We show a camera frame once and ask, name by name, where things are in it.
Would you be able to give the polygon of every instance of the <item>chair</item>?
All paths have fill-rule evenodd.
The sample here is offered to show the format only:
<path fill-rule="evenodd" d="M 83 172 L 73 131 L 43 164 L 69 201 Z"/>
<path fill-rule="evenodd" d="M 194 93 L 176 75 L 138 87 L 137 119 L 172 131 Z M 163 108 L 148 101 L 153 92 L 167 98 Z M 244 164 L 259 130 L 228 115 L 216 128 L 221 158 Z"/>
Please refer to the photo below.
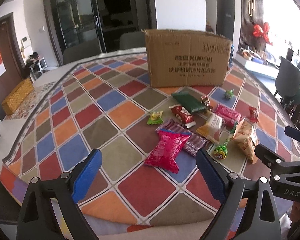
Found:
<path fill-rule="evenodd" d="M 287 59 L 281 57 L 280 69 L 275 80 L 276 94 L 293 97 L 300 89 L 300 70 Z"/>
<path fill-rule="evenodd" d="M 65 49 L 63 52 L 63 64 L 68 64 L 83 58 L 93 57 L 102 53 L 100 41 L 95 38 L 85 41 L 77 46 Z"/>
<path fill-rule="evenodd" d="M 145 46 L 145 35 L 141 31 L 133 33 L 124 33 L 120 37 L 120 50 L 142 48 Z"/>

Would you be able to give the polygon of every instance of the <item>brown door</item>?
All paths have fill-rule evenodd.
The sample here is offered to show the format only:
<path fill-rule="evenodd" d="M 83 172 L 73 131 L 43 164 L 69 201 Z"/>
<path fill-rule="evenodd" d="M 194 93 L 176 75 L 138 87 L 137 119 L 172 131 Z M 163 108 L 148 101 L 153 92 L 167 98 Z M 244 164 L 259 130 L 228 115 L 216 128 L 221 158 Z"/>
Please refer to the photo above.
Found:
<path fill-rule="evenodd" d="M 21 82 L 21 73 L 12 50 L 12 41 L 9 36 L 11 28 L 9 22 L 4 20 L 0 22 L 0 53 L 5 73 L 0 76 L 0 119 L 3 120 L 5 112 L 1 103 L 7 95 Z"/>

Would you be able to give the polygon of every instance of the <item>pink snack package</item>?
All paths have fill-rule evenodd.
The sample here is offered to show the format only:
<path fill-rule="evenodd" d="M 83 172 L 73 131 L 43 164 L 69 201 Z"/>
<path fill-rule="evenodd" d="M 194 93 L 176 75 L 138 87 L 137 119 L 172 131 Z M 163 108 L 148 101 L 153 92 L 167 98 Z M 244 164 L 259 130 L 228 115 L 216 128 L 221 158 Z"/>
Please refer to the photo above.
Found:
<path fill-rule="evenodd" d="M 175 161 L 189 134 L 174 133 L 168 130 L 159 130 L 160 141 L 150 152 L 145 160 L 145 165 L 160 167 L 173 173 L 179 172 L 179 167 Z"/>
<path fill-rule="evenodd" d="M 237 111 L 230 109 L 229 107 L 218 104 L 214 113 L 222 117 L 225 120 L 226 127 L 232 129 L 235 122 L 241 122 L 244 119 L 242 114 Z"/>
<path fill-rule="evenodd" d="M 182 127 L 181 124 L 177 123 L 173 119 L 169 119 L 164 122 L 159 128 L 156 130 L 158 133 L 160 129 L 166 129 L 175 133 L 190 133 L 190 138 L 186 141 L 183 149 L 189 153 L 191 156 L 195 157 L 197 152 L 209 142 L 208 139 L 203 138 L 185 128 Z"/>

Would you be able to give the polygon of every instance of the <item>slatted wall panel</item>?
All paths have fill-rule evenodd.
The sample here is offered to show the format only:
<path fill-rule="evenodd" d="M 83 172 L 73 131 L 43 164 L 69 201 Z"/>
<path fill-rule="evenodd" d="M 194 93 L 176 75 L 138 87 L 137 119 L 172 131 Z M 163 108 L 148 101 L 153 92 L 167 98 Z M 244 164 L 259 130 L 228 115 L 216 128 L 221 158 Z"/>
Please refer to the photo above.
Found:
<path fill-rule="evenodd" d="M 241 0 L 241 7 L 239 48 L 246 45 L 256 46 L 256 40 L 252 35 L 253 26 L 259 24 L 263 27 L 263 0 Z"/>

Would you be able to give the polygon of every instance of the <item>dark green package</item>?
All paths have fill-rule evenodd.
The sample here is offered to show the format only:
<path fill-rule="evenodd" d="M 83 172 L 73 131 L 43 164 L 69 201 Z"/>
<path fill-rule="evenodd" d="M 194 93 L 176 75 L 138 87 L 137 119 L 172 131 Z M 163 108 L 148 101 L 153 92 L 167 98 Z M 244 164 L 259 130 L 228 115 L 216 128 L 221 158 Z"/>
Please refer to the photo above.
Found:
<path fill-rule="evenodd" d="M 207 106 L 194 98 L 188 92 L 171 94 L 190 114 L 195 114 L 207 110 Z"/>

